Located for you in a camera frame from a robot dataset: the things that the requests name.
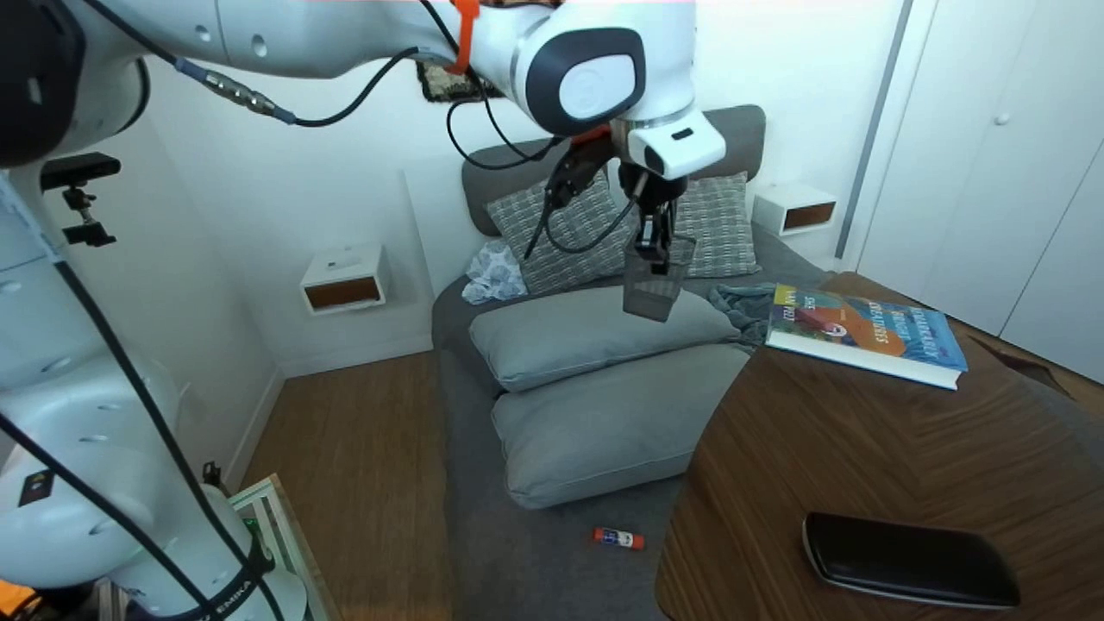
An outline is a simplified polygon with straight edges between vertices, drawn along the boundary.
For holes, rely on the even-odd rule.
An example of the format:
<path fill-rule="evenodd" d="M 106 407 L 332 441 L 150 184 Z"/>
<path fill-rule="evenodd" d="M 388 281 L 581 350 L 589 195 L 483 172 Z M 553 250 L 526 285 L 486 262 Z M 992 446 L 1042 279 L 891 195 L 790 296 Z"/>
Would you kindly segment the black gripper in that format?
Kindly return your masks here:
<path fill-rule="evenodd" d="M 684 195 L 685 184 L 684 180 L 661 180 L 640 166 L 624 162 L 618 170 L 618 184 L 624 195 L 651 218 L 640 218 L 639 234 L 636 234 L 636 250 L 651 262 L 654 275 L 668 273 L 668 223 L 661 212 L 668 209 L 674 200 Z"/>

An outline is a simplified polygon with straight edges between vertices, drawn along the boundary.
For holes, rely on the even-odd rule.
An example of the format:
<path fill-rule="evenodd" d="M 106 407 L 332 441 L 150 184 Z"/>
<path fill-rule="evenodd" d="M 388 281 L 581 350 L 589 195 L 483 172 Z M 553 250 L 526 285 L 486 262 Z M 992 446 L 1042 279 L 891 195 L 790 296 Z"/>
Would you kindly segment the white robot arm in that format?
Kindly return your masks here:
<path fill-rule="evenodd" d="M 211 94 L 290 120 L 241 68 L 332 78 L 363 63 L 451 63 L 489 78 L 540 130 L 615 125 L 618 155 L 684 180 L 725 155 L 694 103 L 694 0 L 0 0 L 0 166 L 96 146 L 140 115 L 138 63 L 164 59 Z M 106 578 L 160 621 L 302 621 L 302 583 L 271 565 L 219 494 L 196 482 L 127 348 L 106 368 L 147 417 L 140 446 L 91 452 L 9 424 L 35 471 L 101 528 L 83 578 Z"/>

